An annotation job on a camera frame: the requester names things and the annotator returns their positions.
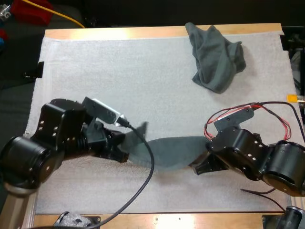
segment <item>white terry cloth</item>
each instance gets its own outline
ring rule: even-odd
[[[188,37],[125,41],[44,38],[40,58],[45,61],[43,78],[35,84],[26,132],[35,132],[45,103],[54,98],[82,102],[88,96],[122,112],[133,126],[148,121],[147,140],[202,135],[207,118],[222,108],[285,101],[287,94],[295,93],[288,53],[282,50],[279,34],[226,36],[231,42],[243,42],[247,67],[222,94],[193,83],[197,69]],[[291,140],[302,144],[291,109],[285,105],[269,107],[290,123]],[[242,127],[260,133],[265,144],[283,139],[285,133],[281,123],[263,110],[255,111],[254,118]],[[209,130],[216,134],[213,126]],[[66,161],[41,186],[37,214],[66,210],[113,213],[137,191],[148,172],[131,163],[96,157]],[[271,201],[240,188],[271,189],[264,182],[250,181],[233,171],[200,176],[190,168],[155,172],[146,189],[124,212],[279,210]],[[269,196],[284,207],[289,205],[289,196],[284,193],[276,191]]]

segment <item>black cable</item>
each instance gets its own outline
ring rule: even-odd
[[[118,216],[122,211],[124,211],[138,196],[139,194],[143,191],[143,189],[146,187],[146,185],[149,183],[150,179],[153,176],[153,171],[154,171],[154,157],[153,157],[153,152],[152,149],[150,148],[150,146],[148,145],[147,141],[145,140],[145,138],[137,131],[137,129],[135,129],[133,126],[131,126],[127,120],[125,119],[119,119],[118,123],[120,123],[122,126],[130,128],[134,131],[134,133],[138,136],[138,138],[145,144],[149,155],[151,156],[151,170],[149,172],[149,175],[147,177],[147,179],[145,180],[145,182],[143,183],[143,185],[139,188],[139,190],[133,195],[133,197],[130,198],[130,200],[128,200],[128,202],[126,204],[124,204],[119,210],[117,210],[115,213],[113,213],[111,216],[109,216],[107,219],[103,220],[102,222],[95,224],[95,225],[91,225],[88,227],[64,227],[64,226],[42,226],[42,227],[35,227],[35,228],[31,228],[31,229],[95,229],[97,227],[100,227],[106,223],[108,223],[110,220],[114,219],[116,216]]]
[[[283,210],[283,212],[285,212],[285,208],[283,208],[278,202],[276,202],[274,199],[270,198],[270,197],[267,197],[267,196],[264,196],[263,194],[269,194],[271,192],[273,192],[275,190],[275,188],[271,189],[270,191],[267,191],[267,192],[256,192],[256,191],[251,191],[251,190],[247,190],[247,189],[240,189],[241,191],[243,192],[247,192],[247,193],[251,193],[251,194],[254,194],[254,195],[257,195],[257,196],[260,196],[260,197],[264,197],[268,200],[271,200],[272,202],[274,202],[281,210]]]
[[[297,123],[299,124],[299,128],[300,128],[300,131],[301,131],[301,134],[302,134],[302,138],[303,138],[303,141],[305,143],[305,135],[304,135],[304,131],[303,131],[303,126],[302,126],[302,123],[299,119],[299,116],[297,115],[297,112],[295,110],[295,107],[292,106],[290,103],[287,103],[287,102],[279,102],[279,101],[270,101],[270,102],[263,102],[263,103],[259,103],[260,105],[264,105],[264,104],[285,104],[285,105],[288,105],[291,107],[291,109],[293,110],[294,114],[295,114],[295,118],[297,120]]]
[[[273,189],[271,189],[271,190],[269,190],[269,191],[266,191],[266,192],[257,192],[257,191],[251,191],[253,194],[254,193],[256,193],[256,194],[261,194],[261,195],[266,195],[266,194],[270,194],[270,193],[272,193],[272,192],[274,192],[276,189],[275,188],[273,188]]]

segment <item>black bracket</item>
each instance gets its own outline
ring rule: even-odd
[[[210,173],[227,170],[228,167],[215,155],[206,152],[202,157],[190,164],[195,174]]]
[[[237,111],[233,114],[228,115],[227,117],[224,117],[214,122],[214,125],[218,132],[230,126],[235,126],[237,128],[240,128],[240,123],[247,121],[253,116],[254,116],[254,110],[253,108],[249,107],[247,109],[242,109],[240,111]]]

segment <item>gray cloth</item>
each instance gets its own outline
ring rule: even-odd
[[[224,92],[236,73],[246,67],[242,43],[228,41],[213,25],[204,31],[189,22],[185,28],[198,69],[194,83],[216,93]]]
[[[207,139],[203,136],[168,137],[149,141],[155,160],[155,168],[168,171],[185,168],[206,151]],[[129,160],[136,165],[151,167],[146,146],[138,144],[129,149]]]

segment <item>table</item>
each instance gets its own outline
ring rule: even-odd
[[[209,25],[199,26],[208,29]],[[279,23],[216,25],[222,34],[281,31]],[[64,40],[128,40],[187,36],[184,26],[46,30],[45,37]],[[264,213],[121,214],[104,229],[262,229]],[[109,215],[97,215],[101,219]],[[35,226],[52,225],[58,216],[36,215]]]

